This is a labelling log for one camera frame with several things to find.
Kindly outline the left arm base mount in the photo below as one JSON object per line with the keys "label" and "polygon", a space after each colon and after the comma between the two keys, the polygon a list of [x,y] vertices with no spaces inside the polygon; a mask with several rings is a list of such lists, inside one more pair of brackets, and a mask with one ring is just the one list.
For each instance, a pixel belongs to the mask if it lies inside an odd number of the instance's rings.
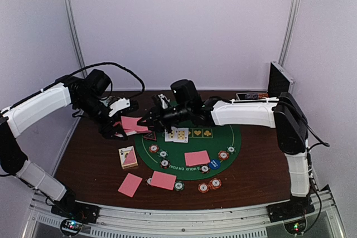
{"label": "left arm base mount", "polygon": [[84,224],[95,224],[100,212],[100,207],[81,202],[74,202],[69,205],[55,202],[51,208],[51,213],[66,218],[73,218]]}

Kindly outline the three of spades card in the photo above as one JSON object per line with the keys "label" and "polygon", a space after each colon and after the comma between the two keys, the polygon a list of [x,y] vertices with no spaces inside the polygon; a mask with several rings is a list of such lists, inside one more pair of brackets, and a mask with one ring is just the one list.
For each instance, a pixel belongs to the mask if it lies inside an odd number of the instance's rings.
{"label": "three of spades card", "polygon": [[165,142],[174,142],[177,139],[177,128],[171,127],[171,131],[165,130]]}

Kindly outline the triangular black red dealer button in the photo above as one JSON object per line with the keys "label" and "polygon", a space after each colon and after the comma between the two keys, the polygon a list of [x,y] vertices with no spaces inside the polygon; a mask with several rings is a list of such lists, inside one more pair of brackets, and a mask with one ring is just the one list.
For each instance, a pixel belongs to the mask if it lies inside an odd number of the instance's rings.
{"label": "triangular black red dealer button", "polygon": [[155,132],[147,133],[146,135],[143,136],[143,139],[156,142],[157,141],[156,133]]}

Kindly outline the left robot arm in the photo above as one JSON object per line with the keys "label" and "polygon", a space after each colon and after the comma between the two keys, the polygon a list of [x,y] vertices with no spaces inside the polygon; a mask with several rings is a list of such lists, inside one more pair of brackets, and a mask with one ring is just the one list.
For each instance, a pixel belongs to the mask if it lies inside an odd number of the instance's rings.
{"label": "left robot arm", "polygon": [[110,78],[100,70],[93,70],[84,79],[66,75],[1,111],[1,168],[52,200],[59,201],[59,210],[68,218],[74,218],[80,213],[80,205],[65,196],[67,189],[62,183],[28,159],[16,139],[34,123],[69,105],[82,110],[97,122],[102,136],[114,137],[120,132],[117,122],[122,111],[131,102],[125,98],[103,101],[101,96],[109,85]]}

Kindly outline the black chips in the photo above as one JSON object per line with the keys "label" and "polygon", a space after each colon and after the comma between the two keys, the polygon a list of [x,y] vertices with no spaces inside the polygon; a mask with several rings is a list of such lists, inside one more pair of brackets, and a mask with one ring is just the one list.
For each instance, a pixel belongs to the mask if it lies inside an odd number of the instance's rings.
{"label": "black chips", "polygon": [[210,172],[210,167],[207,164],[202,165],[202,166],[200,166],[200,172],[202,174],[207,174]]}
{"label": "black chips", "polygon": [[170,166],[170,161],[167,159],[163,159],[162,161],[160,161],[160,167],[163,169],[167,169]]}

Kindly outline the orange chip stack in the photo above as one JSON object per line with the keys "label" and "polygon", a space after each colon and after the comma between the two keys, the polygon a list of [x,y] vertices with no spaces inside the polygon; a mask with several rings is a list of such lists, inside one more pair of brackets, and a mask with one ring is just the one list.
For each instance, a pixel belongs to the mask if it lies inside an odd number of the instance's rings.
{"label": "orange chip stack", "polygon": [[217,190],[217,189],[219,189],[221,187],[221,185],[222,185],[222,182],[218,178],[213,178],[209,182],[209,187],[210,187],[211,190]]}

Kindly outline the seven of diamonds card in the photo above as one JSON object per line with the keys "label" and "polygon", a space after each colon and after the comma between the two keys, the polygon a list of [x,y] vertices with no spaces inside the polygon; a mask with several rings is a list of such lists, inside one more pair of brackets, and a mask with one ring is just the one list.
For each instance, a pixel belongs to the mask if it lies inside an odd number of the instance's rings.
{"label": "seven of diamonds card", "polygon": [[188,128],[177,128],[173,138],[175,143],[188,143],[189,141],[189,129]]}

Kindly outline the red chips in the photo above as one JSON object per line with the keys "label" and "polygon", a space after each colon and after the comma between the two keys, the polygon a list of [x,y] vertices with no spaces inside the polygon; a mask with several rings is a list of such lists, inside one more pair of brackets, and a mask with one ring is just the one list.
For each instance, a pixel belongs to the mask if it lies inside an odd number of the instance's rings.
{"label": "red chips", "polygon": [[221,160],[221,161],[225,161],[229,158],[229,153],[227,151],[223,151],[221,150],[219,153],[218,153],[218,158]]}
{"label": "red chips", "polygon": [[149,146],[149,152],[150,153],[157,153],[159,151],[159,146],[156,144],[152,144]]}
{"label": "red chips", "polygon": [[209,191],[210,187],[207,183],[200,183],[198,185],[198,191],[200,193],[207,193]]}

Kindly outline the red playing card deck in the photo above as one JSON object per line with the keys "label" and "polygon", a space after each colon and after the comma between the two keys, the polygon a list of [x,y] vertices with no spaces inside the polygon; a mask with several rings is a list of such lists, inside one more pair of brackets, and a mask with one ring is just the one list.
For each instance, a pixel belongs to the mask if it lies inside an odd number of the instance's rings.
{"label": "red playing card deck", "polygon": [[150,130],[147,127],[138,125],[138,121],[141,118],[137,117],[129,117],[129,116],[122,116],[121,117],[121,126],[124,129],[126,135],[130,134],[143,134],[149,133]]}

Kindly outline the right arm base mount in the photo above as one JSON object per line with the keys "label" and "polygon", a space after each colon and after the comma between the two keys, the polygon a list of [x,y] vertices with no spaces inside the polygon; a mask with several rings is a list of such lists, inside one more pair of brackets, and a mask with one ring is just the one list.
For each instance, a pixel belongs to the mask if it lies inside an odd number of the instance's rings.
{"label": "right arm base mount", "polygon": [[292,201],[276,203],[267,206],[270,222],[286,221],[296,217],[303,217],[315,211],[313,204],[294,203]]}

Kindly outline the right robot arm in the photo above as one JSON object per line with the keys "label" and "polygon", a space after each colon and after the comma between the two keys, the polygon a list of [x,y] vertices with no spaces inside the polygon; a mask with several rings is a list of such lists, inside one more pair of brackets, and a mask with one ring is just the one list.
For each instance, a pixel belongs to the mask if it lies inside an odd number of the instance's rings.
{"label": "right robot arm", "polygon": [[294,97],[282,93],[277,98],[260,100],[226,100],[214,96],[203,101],[193,81],[182,79],[171,85],[176,105],[165,96],[153,96],[152,107],[138,125],[155,132],[170,131],[181,122],[215,127],[224,125],[257,125],[274,128],[278,146],[285,154],[291,179],[291,196],[286,204],[290,216],[298,216],[307,208],[310,191],[308,168],[308,123]]}

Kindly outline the red card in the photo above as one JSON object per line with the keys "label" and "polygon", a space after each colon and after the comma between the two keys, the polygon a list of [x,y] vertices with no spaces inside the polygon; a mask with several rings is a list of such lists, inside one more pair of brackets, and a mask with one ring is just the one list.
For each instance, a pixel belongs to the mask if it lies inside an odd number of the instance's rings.
{"label": "red card", "polygon": [[142,182],[141,177],[128,173],[125,179],[123,180],[122,184],[118,188],[118,192],[128,197],[133,197],[141,182]]}
{"label": "red card", "polygon": [[151,186],[173,190],[176,178],[175,175],[154,171],[151,179]]}
{"label": "red card", "polygon": [[206,150],[185,153],[185,163],[186,166],[188,167],[208,164],[209,162],[210,162],[210,157]]}

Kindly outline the blue small blind button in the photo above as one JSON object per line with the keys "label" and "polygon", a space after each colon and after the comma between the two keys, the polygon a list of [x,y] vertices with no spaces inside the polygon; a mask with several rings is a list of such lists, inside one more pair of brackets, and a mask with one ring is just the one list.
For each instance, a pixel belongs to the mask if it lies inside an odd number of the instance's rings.
{"label": "blue small blind button", "polygon": [[212,170],[217,170],[220,168],[221,163],[218,159],[212,159],[209,164],[208,164],[209,168]]}

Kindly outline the green chips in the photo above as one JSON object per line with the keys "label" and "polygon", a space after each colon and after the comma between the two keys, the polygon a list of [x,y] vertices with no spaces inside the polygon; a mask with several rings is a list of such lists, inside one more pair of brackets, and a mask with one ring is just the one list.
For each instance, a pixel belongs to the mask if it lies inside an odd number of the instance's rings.
{"label": "green chips", "polygon": [[236,152],[236,149],[234,146],[229,146],[227,147],[227,152],[229,152],[230,154],[234,154]]}
{"label": "green chips", "polygon": [[168,153],[165,150],[161,150],[159,151],[158,155],[160,158],[166,158],[168,156]]}

